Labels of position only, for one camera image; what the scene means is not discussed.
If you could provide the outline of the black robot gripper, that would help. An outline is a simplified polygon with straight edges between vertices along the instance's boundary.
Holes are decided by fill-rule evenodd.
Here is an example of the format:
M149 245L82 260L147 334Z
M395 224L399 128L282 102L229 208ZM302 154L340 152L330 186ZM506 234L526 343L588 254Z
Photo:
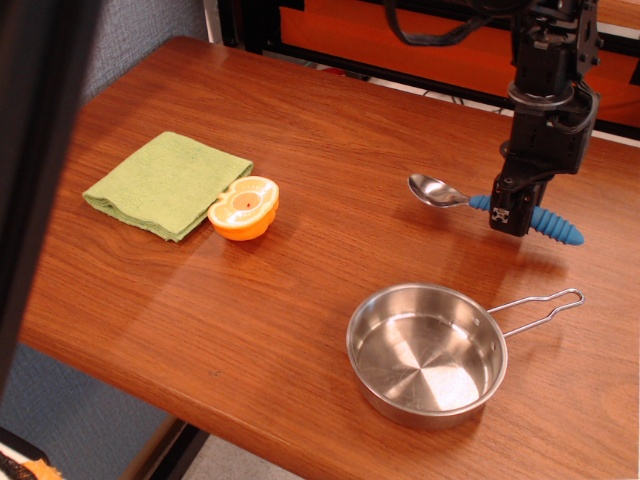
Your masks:
M515 237L525 236L547 181L579 171L592 136L600 95L587 83L536 96L509 85L514 102L510 138L501 146L504 164L493 183L489 225Z

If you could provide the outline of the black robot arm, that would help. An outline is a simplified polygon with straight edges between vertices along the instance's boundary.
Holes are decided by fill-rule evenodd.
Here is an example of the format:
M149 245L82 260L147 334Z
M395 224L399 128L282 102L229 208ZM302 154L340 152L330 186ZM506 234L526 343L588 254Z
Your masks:
M494 230L526 235L547 184L581 167L600 104L585 81L599 62L596 17L594 1L533 1L512 19L514 116L492 187Z

